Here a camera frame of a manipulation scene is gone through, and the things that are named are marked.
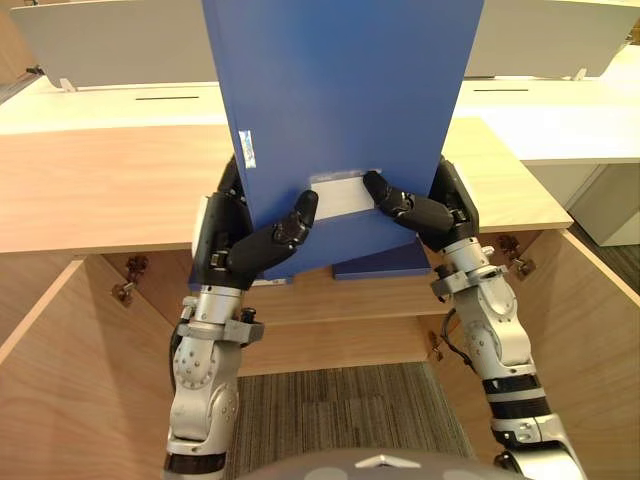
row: white label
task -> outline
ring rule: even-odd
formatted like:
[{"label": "white label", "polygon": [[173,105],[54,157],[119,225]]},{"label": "white label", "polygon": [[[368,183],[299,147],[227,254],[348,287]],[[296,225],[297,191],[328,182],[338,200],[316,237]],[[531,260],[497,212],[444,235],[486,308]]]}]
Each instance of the white label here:
[{"label": "white label", "polygon": [[319,197],[316,220],[375,208],[361,176],[312,183],[311,190]]},{"label": "white label", "polygon": [[240,135],[240,143],[242,144],[244,168],[256,168],[256,155],[253,151],[251,130],[238,130],[238,134]]}]

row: blue binder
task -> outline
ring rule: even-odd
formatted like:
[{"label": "blue binder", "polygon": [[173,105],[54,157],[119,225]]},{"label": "blue binder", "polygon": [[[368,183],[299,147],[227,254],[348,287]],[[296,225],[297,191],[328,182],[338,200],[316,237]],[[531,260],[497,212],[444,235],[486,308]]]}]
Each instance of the blue binder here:
[{"label": "blue binder", "polygon": [[[427,193],[482,0],[204,0],[254,227],[311,179],[379,169]],[[414,234],[376,210],[319,220],[265,278],[389,250]]]}]

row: cable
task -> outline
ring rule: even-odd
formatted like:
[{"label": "cable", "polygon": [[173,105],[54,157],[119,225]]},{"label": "cable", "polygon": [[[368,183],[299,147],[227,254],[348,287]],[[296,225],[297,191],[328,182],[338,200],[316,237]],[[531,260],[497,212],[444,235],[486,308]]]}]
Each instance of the cable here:
[{"label": "cable", "polygon": [[453,353],[460,355],[464,364],[467,365],[471,370],[473,370],[474,373],[476,373],[476,369],[473,367],[473,362],[471,361],[471,358],[469,358],[469,355],[464,353],[462,350],[460,350],[458,347],[452,344],[451,341],[449,340],[449,321],[451,320],[451,317],[453,317],[455,313],[456,313],[456,309],[452,308],[445,315],[444,319],[442,320],[442,329],[440,331],[440,338],[444,340],[444,343],[447,344],[447,346],[449,347],[449,350],[451,350]]}]

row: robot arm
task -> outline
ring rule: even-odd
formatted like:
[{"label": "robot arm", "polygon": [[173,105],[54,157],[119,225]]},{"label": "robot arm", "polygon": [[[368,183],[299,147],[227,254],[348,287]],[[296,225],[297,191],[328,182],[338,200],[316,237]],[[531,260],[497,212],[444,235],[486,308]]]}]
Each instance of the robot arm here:
[{"label": "robot arm", "polygon": [[303,192],[294,209],[252,232],[235,160],[199,214],[194,274],[199,298],[183,302],[171,339],[171,406],[165,479],[217,480],[238,410],[240,349],[262,338],[255,310],[241,309],[256,275],[293,255],[313,225],[318,196]]},{"label": "robot arm", "polygon": [[557,414],[552,413],[517,317],[517,300],[491,265],[492,247],[478,239],[478,213],[454,166],[442,160],[429,198],[402,192],[378,173],[364,176],[376,205],[418,233],[445,265],[432,284],[451,295],[464,329],[468,363],[482,380],[493,418],[491,430],[505,451],[495,464],[528,478],[586,479]]}]

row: floor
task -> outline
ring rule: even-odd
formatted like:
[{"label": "floor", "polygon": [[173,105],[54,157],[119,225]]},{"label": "floor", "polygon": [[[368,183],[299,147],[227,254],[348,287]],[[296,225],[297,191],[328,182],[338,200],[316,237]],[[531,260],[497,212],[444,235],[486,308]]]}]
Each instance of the floor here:
[{"label": "floor", "polygon": [[240,402],[228,479],[328,448],[408,448],[472,456],[426,363],[241,378]]},{"label": "floor", "polygon": [[640,295],[640,245],[600,247],[577,222],[569,231]]}]

